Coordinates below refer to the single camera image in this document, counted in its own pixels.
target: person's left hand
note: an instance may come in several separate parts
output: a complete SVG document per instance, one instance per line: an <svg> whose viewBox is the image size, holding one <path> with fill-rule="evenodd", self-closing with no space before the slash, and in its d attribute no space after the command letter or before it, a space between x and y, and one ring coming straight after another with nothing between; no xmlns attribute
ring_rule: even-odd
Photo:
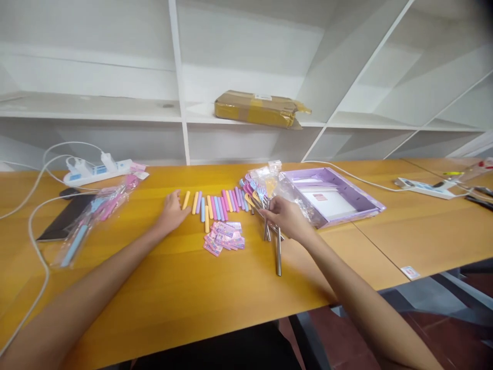
<svg viewBox="0 0 493 370"><path fill-rule="evenodd" d="M168 194L164 201L163 212L151 228L151 231L158 233L161 237L165 237L177 229L192 210L191 207L182 210L180 203L180 190L175 190Z"/></svg>

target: hand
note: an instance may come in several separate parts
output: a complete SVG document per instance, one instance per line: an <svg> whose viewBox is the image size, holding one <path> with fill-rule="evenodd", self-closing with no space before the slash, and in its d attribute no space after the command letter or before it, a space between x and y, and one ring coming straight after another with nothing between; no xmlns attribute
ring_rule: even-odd
<svg viewBox="0 0 493 370"><path fill-rule="evenodd" d="M279 225L281 232L287 237L304 244L309 238L316 235L315 230L303 216L296 203L275 196L271 200L269 209L270 211L261 209L259 212L272 223Z"/></svg>
<svg viewBox="0 0 493 370"><path fill-rule="evenodd" d="M191 207L187 207L184 210L181 209L180 190L173 191L166 196L163 212L151 228L151 232L157 233L161 238L164 238L185 221L191 210Z"/></svg>

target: floor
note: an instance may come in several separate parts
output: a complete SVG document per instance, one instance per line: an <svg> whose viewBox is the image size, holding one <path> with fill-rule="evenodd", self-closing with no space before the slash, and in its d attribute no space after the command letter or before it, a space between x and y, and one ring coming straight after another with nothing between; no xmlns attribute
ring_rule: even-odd
<svg viewBox="0 0 493 370"><path fill-rule="evenodd" d="M492 276L471 276L466 281L493 297ZM349 318L340 318L329 307L312 310L310 316L333 369L380 369ZM412 312L402 316L445 370L481 370L493 366L493 349L481 342L493 339L491 331L442 315ZM301 367L305 369L288 318L280 320L279 329L291 342Z"/></svg>

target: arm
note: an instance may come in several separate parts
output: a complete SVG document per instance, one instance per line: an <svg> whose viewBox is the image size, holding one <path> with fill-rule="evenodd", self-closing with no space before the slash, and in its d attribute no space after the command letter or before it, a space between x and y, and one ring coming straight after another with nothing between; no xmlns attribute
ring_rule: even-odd
<svg viewBox="0 0 493 370"><path fill-rule="evenodd" d="M299 207L281 197L259 210L303 245L383 369L442 369L406 321L313 230Z"/></svg>
<svg viewBox="0 0 493 370"><path fill-rule="evenodd" d="M156 224L46 306L0 358L0 369L58 368L142 260L190 213L180 191L166 197Z"/></svg>

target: purple tray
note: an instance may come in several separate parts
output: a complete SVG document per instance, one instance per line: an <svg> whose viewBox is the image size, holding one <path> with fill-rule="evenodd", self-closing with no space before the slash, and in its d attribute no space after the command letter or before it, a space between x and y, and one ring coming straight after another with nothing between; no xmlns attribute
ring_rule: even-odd
<svg viewBox="0 0 493 370"><path fill-rule="evenodd" d="M318 220L315 224L315 227L318 229L356 221L366 217L373 217L386 209L386 207L378 200L374 199L363 190L358 188L355 184L349 182L330 168L314 168L308 170L287 171L284 172L284 174L286 176L286 179L291 183L300 198L303 199L306 204L310 204L313 207L315 212L314 219ZM313 176L318 177L324 182L331 182L336 185L338 193L357 210L357 213L331 220L328 220L326 217L324 217L320 210L316 207L316 205L311 203L310 200L306 198L305 195L299 190L297 184L293 182L293 179L311 178Z"/></svg>

